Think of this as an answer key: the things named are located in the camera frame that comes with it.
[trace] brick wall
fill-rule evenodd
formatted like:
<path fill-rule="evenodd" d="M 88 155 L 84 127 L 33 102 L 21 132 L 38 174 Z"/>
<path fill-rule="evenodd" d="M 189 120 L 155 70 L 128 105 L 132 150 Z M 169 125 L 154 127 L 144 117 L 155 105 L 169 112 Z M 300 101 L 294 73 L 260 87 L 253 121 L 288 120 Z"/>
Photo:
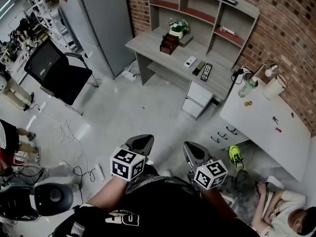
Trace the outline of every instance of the brick wall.
<path fill-rule="evenodd" d="M 254 71 L 264 60 L 278 62 L 288 82 L 282 98 L 316 135 L 316 0 L 245 1 L 260 17 L 238 63 Z M 138 35 L 150 28 L 148 0 L 129 3 Z"/>

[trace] cabinet handle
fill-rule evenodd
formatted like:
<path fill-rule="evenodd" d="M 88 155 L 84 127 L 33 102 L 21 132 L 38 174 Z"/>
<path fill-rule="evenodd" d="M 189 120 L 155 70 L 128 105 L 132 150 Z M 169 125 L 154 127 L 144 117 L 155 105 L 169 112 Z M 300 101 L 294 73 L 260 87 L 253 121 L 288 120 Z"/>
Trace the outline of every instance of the cabinet handle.
<path fill-rule="evenodd" d="M 217 138 L 217 140 L 214 140 L 213 137 L 211 136 L 211 139 L 212 139 L 213 141 L 215 141 L 216 143 L 220 143 L 220 141 L 218 140 L 218 138 Z"/>
<path fill-rule="evenodd" d="M 227 138 L 225 138 L 225 136 L 227 135 L 227 133 L 225 133 L 223 136 L 222 135 L 220 135 L 220 133 L 218 132 L 217 133 L 219 136 L 221 136 L 224 140 L 227 140 Z"/>
<path fill-rule="evenodd" d="M 235 128 L 233 131 L 230 131 L 230 130 L 228 129 L 228 126 L 226 126 L 226 129 L 227 129 L 229 132 L 231 132 L 232 134 L 237 135 L 237 133 L 234 133 L 234 132 L 236 131 L 236 128 Z"/>

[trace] floor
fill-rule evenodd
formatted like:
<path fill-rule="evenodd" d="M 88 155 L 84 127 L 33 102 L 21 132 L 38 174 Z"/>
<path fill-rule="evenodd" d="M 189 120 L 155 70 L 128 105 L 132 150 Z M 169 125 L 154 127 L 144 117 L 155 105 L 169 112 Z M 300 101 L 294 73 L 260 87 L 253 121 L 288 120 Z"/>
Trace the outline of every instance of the floor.
<path fill-rule="evenodd" d="M 75 65 L 75 60 L 71 60 L 70 63 Z M 102 75 L 97 72 L 95 76 L 98 79 L 102 78 Z M 44 110 L 47 117 L 59 122 L 68 120 L 70 130 L 74 135 L 85 124 L 90 126 L 79 141 L 88 159 L 88 169 L 91 170 L 94 164 L 99 163 L 104 171 L 106 182 L 111 178 L 109 162 L 113 150 L 129 137 L 139 134 L 154 135 L 155 143 L 149 158 L 154 162 L 159 173 L 170 169 L 174 175 L 186 179 L 189 167 L 185 162 L 182 144 L 189 140 L 205 147 L 210 145 L 207 128 L 211 112 L 206 111 L 197 121 L 188 117 L 180 111 L 185 93 L 156 75 L 145 86 L 141 85 L 139 77 L 133 82 L 124 77 L 98 81 L 101 83 L 99 88 L 86 84 L 73 105 L 84 112 L 82 117 L 67 109 L 57 99 L 49 98 L 40 90 L 40 85 L 32 77 L 27 76 L 22 86 L 28 92 L 35 93 L 37 104 L 47 102 Z M 3 98 L 0 98 L 0 105 L 3 106 L 0 109 L 2 119 L 16 126 L 26 127 L 30 119 L 36 116 L 29 130 L 37 134 L 35 143 L 41 147 L 42 166 L 58 164 L 64 160 L 72 166 L 81 166 L 86 171 L 84 157 L 80 157 L 73 163 L 73 158 L 81 151 L 79 142 L 71 140 L 71 137 L 68 137 L 70 140 L 61 141 L 60 130 L 54 129 L 58 126 L 56 122 L 40 114 L 37 108 L 24 113 L 9 105 Z M 249 142 L 243 143 L 241 147 L 244 147 L 242 152 L 246 166 L 253 169 L 259 168 L 254 155 L 261 153 L 260 149 Z M 217 152 L 216 156 L 229 165 L 227 151 Z M 230 172 L 234 174 L 234 168 L 230 167 Z M 92 183 L 88 177 L 85 177 L 82 188 L 83 200 L 87 201 L 103 185 Z M 81 203 L 79 194 L 76 194 L 76 203 Z M 19 222 L 12 229 L 12 235 L 48 236 L 71 214 L 70 211 L 52 217 L 41 217 L 37 222 Z"/>

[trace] hand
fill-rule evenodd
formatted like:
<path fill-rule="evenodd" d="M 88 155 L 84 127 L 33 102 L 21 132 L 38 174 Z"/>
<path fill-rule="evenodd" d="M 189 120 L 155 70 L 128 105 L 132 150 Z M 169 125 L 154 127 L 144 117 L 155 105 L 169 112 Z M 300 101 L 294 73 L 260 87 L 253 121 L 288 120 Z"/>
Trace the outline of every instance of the hand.
<path fill-rule="evenodd" d="M 266 184 L 263 182 L 259 182 L 257 184 L 258 187 L 258 192 L 260 195 L 265 196 L 267 194 L 267 188 L 266 188 Z"/>

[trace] gray refrigerator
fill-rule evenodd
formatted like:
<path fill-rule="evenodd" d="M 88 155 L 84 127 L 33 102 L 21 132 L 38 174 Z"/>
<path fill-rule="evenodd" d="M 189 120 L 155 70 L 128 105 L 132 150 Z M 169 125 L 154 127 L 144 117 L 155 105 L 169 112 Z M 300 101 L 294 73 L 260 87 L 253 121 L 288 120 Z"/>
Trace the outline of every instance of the gray refrigerator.
<path fill-rule="evenodd" d="M 60 0 L 87 63 L 114 79 L 134 59 L 125 47 L 133 38 L 126 0 Z"/>

